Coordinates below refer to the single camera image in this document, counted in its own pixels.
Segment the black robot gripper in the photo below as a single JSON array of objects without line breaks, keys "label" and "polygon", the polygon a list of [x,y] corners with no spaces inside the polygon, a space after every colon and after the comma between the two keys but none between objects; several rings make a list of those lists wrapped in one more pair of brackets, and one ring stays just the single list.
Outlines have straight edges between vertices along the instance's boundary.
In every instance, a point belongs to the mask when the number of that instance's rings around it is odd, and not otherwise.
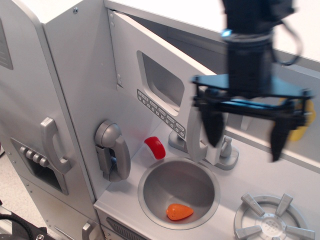
[{"label": "black robot gripper", "polygon": [[270,135],[272,161],[279,160],[293,125],[307,123],[308,89],[272,74],[272,38],[226,37],[227,73],[198,75],[194,105],[201,113],[209,143],[217,147],[224,132],[224,113],[274,121]]}]

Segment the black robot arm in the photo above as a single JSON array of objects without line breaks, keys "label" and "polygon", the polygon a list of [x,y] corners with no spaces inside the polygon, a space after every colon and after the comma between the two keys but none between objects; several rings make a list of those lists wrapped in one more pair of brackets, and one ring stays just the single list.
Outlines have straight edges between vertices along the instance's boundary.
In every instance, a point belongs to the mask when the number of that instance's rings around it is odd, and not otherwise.
[{"label": "black robot arm", "polygon": [[223,113],[273,121],[270,148],[279,160],[291,131],[305,126],[308,89],[286,82],[272,73],[277,62],[273,50],[274,27],[293,14],[290,0],[225,0],[227,45],[225,74],[198,75],[193,104],[209,143],[216,147],[223,136]]}]

